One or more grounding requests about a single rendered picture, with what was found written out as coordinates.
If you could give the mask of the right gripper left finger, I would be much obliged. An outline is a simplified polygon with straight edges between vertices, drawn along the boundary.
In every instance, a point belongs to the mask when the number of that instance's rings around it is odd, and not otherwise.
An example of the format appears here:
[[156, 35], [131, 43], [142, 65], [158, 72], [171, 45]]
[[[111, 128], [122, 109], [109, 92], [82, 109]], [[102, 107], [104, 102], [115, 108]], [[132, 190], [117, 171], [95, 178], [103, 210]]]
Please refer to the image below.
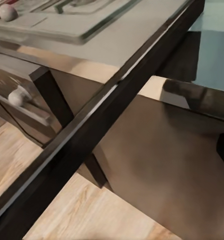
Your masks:
[[14, 157], [18, 153], [18, 144], [14, 133], [0, 136], [0, 180], [4, 176]]

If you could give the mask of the microwave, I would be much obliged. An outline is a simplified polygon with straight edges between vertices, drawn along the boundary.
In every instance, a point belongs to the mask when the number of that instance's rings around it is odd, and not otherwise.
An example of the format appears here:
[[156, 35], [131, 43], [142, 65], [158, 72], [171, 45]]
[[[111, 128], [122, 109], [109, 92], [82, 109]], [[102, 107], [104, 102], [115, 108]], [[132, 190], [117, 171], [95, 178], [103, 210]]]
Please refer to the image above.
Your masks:
[[0, 0], [0, 240], [23, 240], [197, 19], [224, 0]]

